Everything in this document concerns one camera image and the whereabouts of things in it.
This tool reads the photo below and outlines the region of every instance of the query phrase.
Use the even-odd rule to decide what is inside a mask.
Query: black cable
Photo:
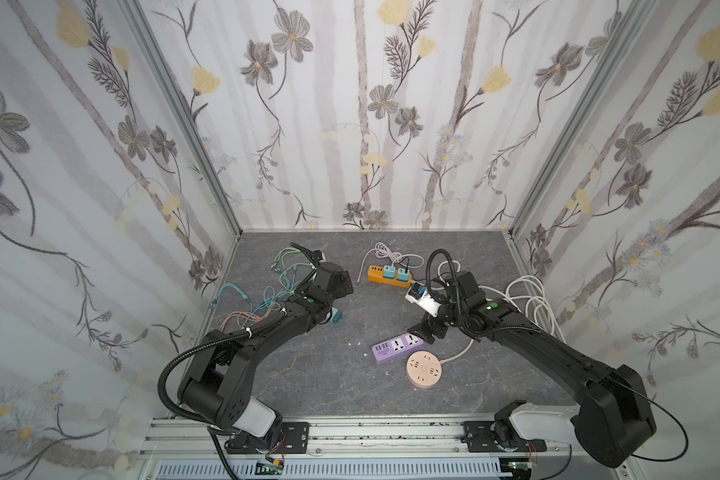
[[[296,242],[291,242],[291,246],[304,254],[304,256],[307,257],[307,260],[309,260],[309,263],[313,264],[315,268],[317,268],[317,266],[320,264],[321,259],[317,258],[315,252],[311,251],[309,248],[301,246]]]
[[[574,447],[568,445],[568,459],[565,462],[565,465],[560,469],[560,471],[554,475],[549,475],[548,477],[539,478],[539,480],[550,480],[550,478],[555,478],[557,475],[565,472],[565,469],[568,468],[568,465],[570,464],[570,458],[574,456]]]
[[[189,420],[194,420],[196,422],[202,422],[202,423],[211,423],[211,420],[205,418],[202,415],[199,415],[194,412],[190,412],[189,410],[185,410],[184,408],[181,408],[177,404],[173,403],[173,400],[170,399],[168,396],[168,391],[166,390],[166,381],[168,380],[168,375],[173,371],[173,369],[176,368],[180,363],[182,363],[184,360],[190,358],[191,356],[197,354],[198,352],[201,352],[206,349],[213,348],[215,346],[225,345],[227,343],[232,343],[237,340],[241,339],[248,339],[253,338],[254,336],[259,336],[262,333],[265,333],[269,331],[270,329],[277,326],[280,321],[285,318],[285,313],[281,314],[280,317],[272,320],[271,322],[267,322],[264,325],[256,324],[254,327],[250,328],[250,334],[248,333],[248,330],[238,330],[236,332],[228,333],[224,338],[214,340],[212,342],[203,343],[202,345],[196,346],[192,349],[189,349],[185,351],[184,353],[179,354],[175,359],[168,362],[168,365],[166,365],[166,368],[163,369],[162,373],[160,374],[160,377],[157,379],[157,397],[160,399],[160,401],[163,403],[163,405],[172,411],[172,413],[188,418]]]
[[[674,420],[675,423],[678,425],[678,427],[680,427],[680,430],[682,430],[682,436],[683,436],[683,437],[685,438],[685,440],[686,440],[686,446],[682,449],[682,452],[681,452],[679,455],[677,455],[677,456],[673,456],[672,458],[648,458],[648,457],[641,457],[641,456],[635,455],[635,454],[632,454],[632,456],[634,456],[635,458],[639,458],[639,459],[641,459],[641,460],[648,460],[649,462],[673,462],[673,461],[677,460],[678,458],[681,458],[682,456],[684,456],[684,455],[686,454],[686,452],[688,452],[688,446],[689,446],[689,444],[690,444],[690,441],[689,441],[689,439],[688,439],[688,432],[686,432],[685,427],[682,426],[682,424],[680,423],[680,420],[678,420],[677,417],[675,417],[674,415],[672,415],[669,410],[667,410],[666,408],[662,407],[662,406],[659,405],[658,403],[654,402],[652,399],[644,396],[642,393],[638,392],[637,390],[632,389],[632,388],[624,385],[622,382],[618,382],[618,381],[614,380],[613,378],[610,378],[610,377],[609,377],[609,380],[611,380],[612,382],[614,382],[615,384],[617,384],[617,385],[619,385],[619,386],[622,386],[623,388],[625,388],[625,389],[627,389],[627,390],[632,391],[632,393],[635,393],[635,394],[643,397],[645,400],[648,400],[649,402],[653,403],[653,405],[661,408],[662,411],[663,411],[665,414],[667,414],[668,416],[670,416],[670,417],[672,418],[672,420]]]
[[[219,460],[221,460],[222,466],[224,466],[224,469],[226,470],[226,474],[230,476],[232,480],[240,480],[237,475],[232,471],[232,467],[226,460],[226,457],[224,456],[224,451],[221,450],[221,444],[219,443],[219,438],[216,436],[215,433],[211,431],[211,427],[208,427],[208,434],[211,435],[211,439],[213,440],[213,446],[216,447],[216,453],[219,454]]]
[[[455,285],[454,292],[456,296],[456,311],[458,312],[459,320],[462,320],[464,318],[464,312],[461,309],[461,293],[459,292],[458,280],[456,279],[456,268],[454,267],[454,261],[451,258],[451,254],[449,254],[445,249],[438,248],[432,252],[427,259],[427,269],[424,272],[427,280],[427,292],[432,295],[432,274],[430,273],[430,270],[432,269],[432,260],[434,260],[438,254],[442,254],[445,257],[448,262],[448,268],[451,270],[451,282]]]

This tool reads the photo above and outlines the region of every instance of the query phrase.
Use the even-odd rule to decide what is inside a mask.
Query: round power socket
[[[405,365],[405,376],[417,389],[429,389],[438,382],[442,374],[440,360],[430,352],[414,352]]]

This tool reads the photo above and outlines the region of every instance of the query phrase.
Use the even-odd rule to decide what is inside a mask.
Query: electrical outlet
[[[416,335],[405,333],[371,347],[376,363],[384,363],[399,356],[407,356],[424,348],[424,341]]]

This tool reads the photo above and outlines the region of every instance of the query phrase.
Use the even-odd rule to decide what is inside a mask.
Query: table surface
[[[256,370],[252,394],[283,415],[496,412],[518,398],[546,405],[574,404],[557,383],[526,359],[488,340],[475,342],[461,358],[444,364],[441,380],[426,390],[415,389],[406,379],[404,357],[380,366],[374,361],[371,347],[404,333],[421,320],[423,311],[404,300],[403,288],[370,282],[365,275],[356,283],[365,253],[376,242],[384,242],[393,251],[426,259],[432,250],[443,247],[481,285],[504,290],[519,273],[500,232],[244,233],[227,281],[243,289],[254,303],[261,302],[266,286],[279,286],[278,274],[269,266],[291,241],[322,250],[329,261],[344,266],[355,293],[336,301],[334,306],[342,311],[339,323],[317,326],[288,341]],[[290,256],[286,264],[305,261],[296,258]],[[411,260],[412,265],[419,263]],[[371,264],[388,262],[371,253],[363,267],[366,273]],[[411,271],[415,278],[424,277],[423,267]],[[301,277],[306,270],[298,272]],[[515,288],[518,294],[526,294],[522,287]],[[239,293],[227,288],[210,328],[218,328],[229,312],[249,309]],[[228,325],[226,331],[234,328]],[[444,340],[436,340],[425,350],[444,359],[468,343],[469,338],[451,329]]]

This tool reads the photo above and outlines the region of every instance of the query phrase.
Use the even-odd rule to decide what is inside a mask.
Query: coiled white cable
[[[358,283],[360,283],[360,279],[362,278],[362,268],[365,265],[365,259],[368,258],[368,255],[371,252],[376,253],[376,258],[389,258],[393,265],[399,264],[403,261],[404,258],[412,256],[420,259],[422,263],[420,265],[409,265],[408,268],[419,268],[420,266],[424,266],[424,258],[421,255],[401,254],[400,252],[393,252],[391,248],[384,244],[384,242],[376,242],[376,246],[366,252],[365,256],[362,258],[362,263],[360,263],[360,273],[358,274]]]

